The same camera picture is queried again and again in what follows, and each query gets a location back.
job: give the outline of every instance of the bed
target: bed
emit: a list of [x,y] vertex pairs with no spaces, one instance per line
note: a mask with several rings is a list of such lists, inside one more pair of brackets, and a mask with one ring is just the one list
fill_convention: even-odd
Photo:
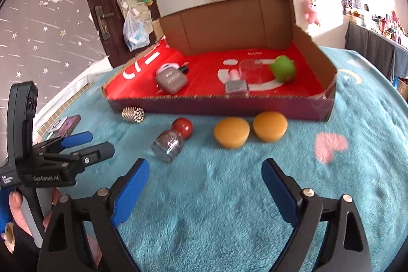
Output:
[[[373,271],[385,271],[408,235],[408,107],[358,53],[321,50],[338,68],[328,122],[289,121],[287,133],[274,144],[251,134],[242,148],[225,150],[212,135],[221,118],[187,116],[195,132],[170,164],[156,159],[150,144],[177,116],[147,114],[141,124],[124,122],[101,94],[112,74],[106,73],[61,116],[80,114],[74,133],[89,130],[92,144],[108,140],[116,153],[62,191],[74,198],[90,196],[144,158],[149,181],[131,217],[119,226],[142,271],[268,271],[292,231],[261,178],[263,160],[272,157],[301,187],[323,197],[348,193],[354,198]],[[93,234],[89,225],[87,230]],[[302,271],[312,269],[323,234],[321,225]]]

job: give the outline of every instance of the blue gripper pad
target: blue gripper pad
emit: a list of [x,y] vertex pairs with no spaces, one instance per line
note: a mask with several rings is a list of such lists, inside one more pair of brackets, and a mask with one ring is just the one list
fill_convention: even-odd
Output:
[[115,227],[129,219],[132,210],[149,179],[149,173],[149,164],[147,160],[144,160],[116,199],[115,210],[111,218]]
[[262,163],[261,174],[283,220],[295,227],[299,221],[296,201],[268,160]]
[[83,132],[83,133],[64,137],[61,140],[61,146],[63,148],[68,149],[68,148],[80,146],[81,144],[91,142],[92,140],[93,140],[93,136],[91,132]]

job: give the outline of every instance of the pink heart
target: pink heart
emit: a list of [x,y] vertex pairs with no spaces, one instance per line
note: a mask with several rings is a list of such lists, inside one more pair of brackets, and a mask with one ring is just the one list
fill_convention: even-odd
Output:
[[328,164],[334,159],[335,151],[344,151],[348,148],[347,139],[339,134],[319,133],[316,135],[315,155],[319,162]]

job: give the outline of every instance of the pink stuffed bear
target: pink stuffed bear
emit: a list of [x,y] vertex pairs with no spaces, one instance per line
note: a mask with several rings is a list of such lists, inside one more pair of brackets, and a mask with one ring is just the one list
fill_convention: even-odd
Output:
[[305,17],[308,24],[315,23],[316,25],[320,26],[320,20],[317,16],[316,4],[312,0],[305,0],[304,1],[304,8],[305,8]]

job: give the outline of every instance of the plastic bag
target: plastic bag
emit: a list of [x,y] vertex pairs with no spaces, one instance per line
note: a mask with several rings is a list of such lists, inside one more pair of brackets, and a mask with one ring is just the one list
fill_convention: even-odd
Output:
[[136,19],[131,11],[128,11],[123,24],[123,37],[129,51],[148,46],[150,43],[149,35],[144,29],[143,23]]

